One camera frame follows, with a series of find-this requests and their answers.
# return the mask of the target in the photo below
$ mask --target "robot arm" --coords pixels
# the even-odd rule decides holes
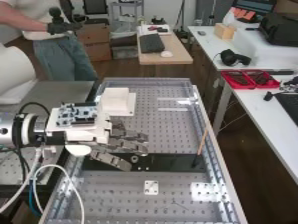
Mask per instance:
[[[123,171],[131,164],[106,151],[147,155],[147,136],[125,129],[95,103],[67,103],[53,108],[49,117],[0,113],[0,144],[14,147],[65,145],[73,156],[90,158]]]

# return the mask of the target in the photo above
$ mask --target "person's arm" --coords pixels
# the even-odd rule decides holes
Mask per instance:
[[[23,31],[46,32],[47,25],[23,16],[13,7],[0,1],[0,24],[9,25]]]

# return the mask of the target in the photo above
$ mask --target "red object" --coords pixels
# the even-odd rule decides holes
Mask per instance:
[[[222,71],[220,75],[232,89],[274,89],[279,87],[279,82],[260,70]]]
[[[235,17],[239,19],[239,18],[244,17],[244,14],[246,14],[246,10],[242,9]]]
[[[279,88],[279,82],[271,77],[271,75],[260,70],[246,70],[243,71],[244,75],[248,76],[248,78],[252,80],[252,82],[255,83],[255,88],[258,89],[274,89],[274,88]],[[258,84],[254,81],[252,76],[260,76],[260,78],[266,79],[266,83],[264,84]]]
[[[222,71],[220,75],[226,82],[230,84],[232,89],[254,89],[255,88],[255,83],[254,81],[248,78],[247,75],[243,74],[242,71]],[[240,82],[236,81],[236,79],[243,79],[247,84],[242,84]]]
[[[255,14],[254,11],[248,11],[243,18],[247,19],[247,20],[251,20],[254,14]]]
[[[158,28],[158,26],[150,26],[150,27],[147,28],[147,30],[148,30],[148,31],[152,31],[152,30],[156,30],[156,28]]]
[[[234,9],[234,16],[238,16],[239,12],[240,12],[240,9],[235,8]]]

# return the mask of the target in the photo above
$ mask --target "floor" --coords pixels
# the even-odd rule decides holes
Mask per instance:
[[[18,46],[25,51],[34,64],[39,79],[46,79],[33,56],[30,42],[18,39],[10,45]],[[154,73],[156,77],[190,78],[192,84],[202,91],[206,86],[206,76],[212,73],[212,68],[198,46],[192,47],[191,55],[194,57],[192,65],[156,68],[148,66],[142,69],[136,59],[127,59],[94,62],[93,66],[101,79],[107,76],[148,77]],[[243,109],[239,104],[231,106],[224,116],[224,122],[231,121],[242,113]],[[247,116],[222,130],[218,142],[248,223],[296,224],[296,184]]]

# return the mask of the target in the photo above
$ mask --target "jeans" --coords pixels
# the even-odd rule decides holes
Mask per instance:
[[[34,55],[49,80],[94,81],[98,76],[74,35],[33,41]]]

